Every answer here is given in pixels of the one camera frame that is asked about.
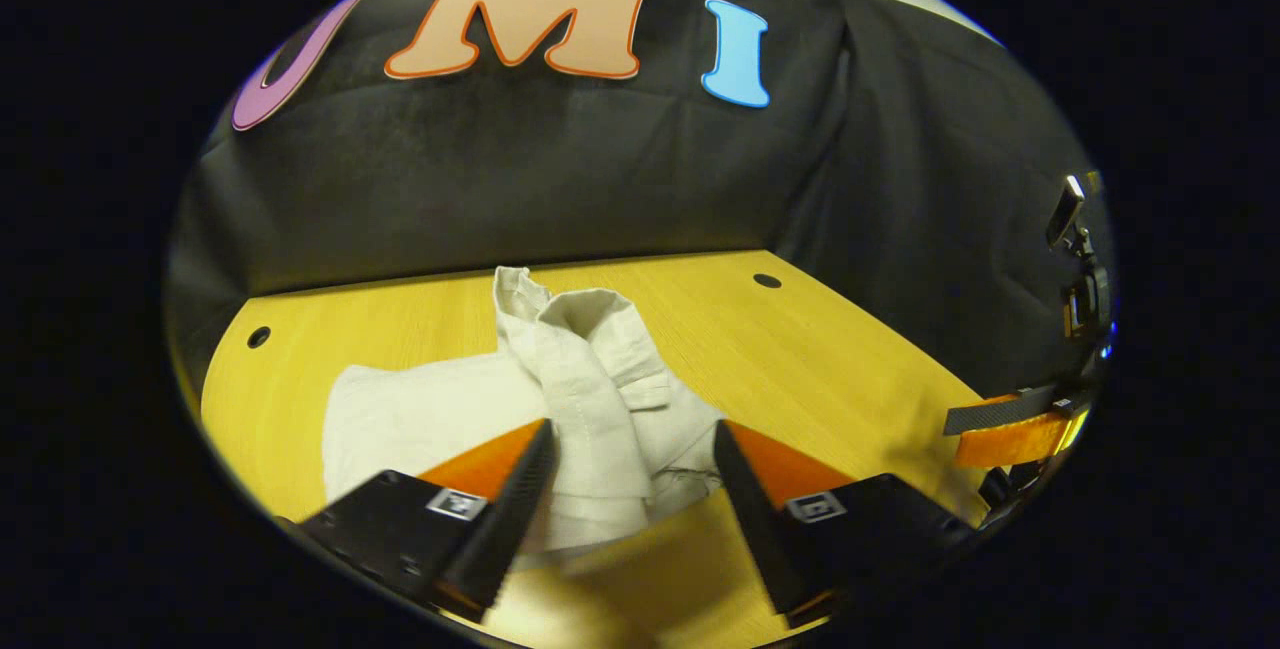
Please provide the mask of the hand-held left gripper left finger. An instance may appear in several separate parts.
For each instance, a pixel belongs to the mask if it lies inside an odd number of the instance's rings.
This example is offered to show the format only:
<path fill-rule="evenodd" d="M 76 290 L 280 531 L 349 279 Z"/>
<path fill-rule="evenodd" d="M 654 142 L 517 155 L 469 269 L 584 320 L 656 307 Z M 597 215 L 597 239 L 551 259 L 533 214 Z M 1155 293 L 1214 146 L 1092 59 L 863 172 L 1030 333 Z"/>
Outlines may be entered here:
<path fill-rule="evenodd" d="M 419 475 L 384 469 L 301 521 L 298 533 L 416 605 L 480 622 L 557 461 L 552 422 L 538 419 Z"/>

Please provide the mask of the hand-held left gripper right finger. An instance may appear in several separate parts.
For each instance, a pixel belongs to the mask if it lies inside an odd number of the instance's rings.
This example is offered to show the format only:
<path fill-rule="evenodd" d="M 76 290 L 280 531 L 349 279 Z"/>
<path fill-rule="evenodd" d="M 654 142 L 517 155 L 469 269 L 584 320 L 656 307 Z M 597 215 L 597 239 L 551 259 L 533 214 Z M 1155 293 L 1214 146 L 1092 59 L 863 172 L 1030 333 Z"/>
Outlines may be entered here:
<path fill-rule="evenodd" d="M 713 456 L 771 604 L 791 629 L 887 605 L 977 535 L 892 474 L 854 479 L 732 420 L 717 422 Z"/>

